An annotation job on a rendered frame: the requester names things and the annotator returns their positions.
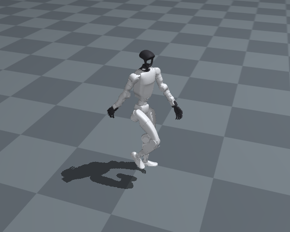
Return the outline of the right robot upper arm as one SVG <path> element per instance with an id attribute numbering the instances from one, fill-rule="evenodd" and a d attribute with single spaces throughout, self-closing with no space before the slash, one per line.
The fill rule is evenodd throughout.
<path id="1" fill-rule="evenodd" d="M 123 92 L 126 93 L 126 97 L 125 97 L 125 99 L 130 98 L 131 93 L 130 93 L 129 91 L 133 88 L 134 84 L 137 83 L 137 82 L 139 81 L 139 78 L 140 78 L 140 74 L 137 73 L 137 72 L 136 72 L 136 73 L 132 73 L 132 74 L 129 76 L 128 81 L 127 81 L 127 83 L 126 83 L 126 85 L 125 85 L 125 88 L 124 88 L 124 90 L 123 90 Z"/>

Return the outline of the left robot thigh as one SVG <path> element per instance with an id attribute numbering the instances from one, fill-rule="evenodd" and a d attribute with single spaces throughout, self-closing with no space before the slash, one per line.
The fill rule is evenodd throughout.
<path id="1" fill-rule="evenodd" d="M 156 115 L 153 108 L 149 107 L 148 113 L 146 114 L 146 116 L 151 120 L 154 127 L 156 127 Z M 150 141 L 150 138 L 151 137 L 147 133 L 143 134 L 141 137 L 144 143 L 148 143 Z"/>

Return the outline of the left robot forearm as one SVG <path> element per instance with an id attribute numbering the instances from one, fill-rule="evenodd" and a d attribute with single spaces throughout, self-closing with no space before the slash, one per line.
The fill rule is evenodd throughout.
<path id="1" fill-rule="evenodd" d="M 165 91 L 164 91 L 164 96 L 167 98 L 168 102 L 170 103 L 171 106 L 174 106 L 174 97 L 171 95 L 169 89 L 167 88 Z"/>

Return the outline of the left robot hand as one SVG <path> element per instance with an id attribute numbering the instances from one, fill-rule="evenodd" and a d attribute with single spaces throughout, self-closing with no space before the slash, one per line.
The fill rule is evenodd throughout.
<path id="1" fill-rule="evenodd" d="M 176 119 L 181 119 L 182 118 L 182 110 L 177 106 L 178 104 L 176 103 L 176 101 L 174 101 L 174 106 L 172 106 L 174 108 L 174 112 L 176 114 Z"/>

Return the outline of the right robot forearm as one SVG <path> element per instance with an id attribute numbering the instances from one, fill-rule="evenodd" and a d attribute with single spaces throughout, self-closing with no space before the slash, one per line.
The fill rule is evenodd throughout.
<path id="1" fill-rule="evenodd" d="M 115 102 L 115 104 L 113 104 L 113 106 L 112 106 L 113 109 L 121 107 L 122 103 L 126 100 L 125 97 L 126 97 L 126 93 L 122 92 L 119 95 L 118 100 Z"/>

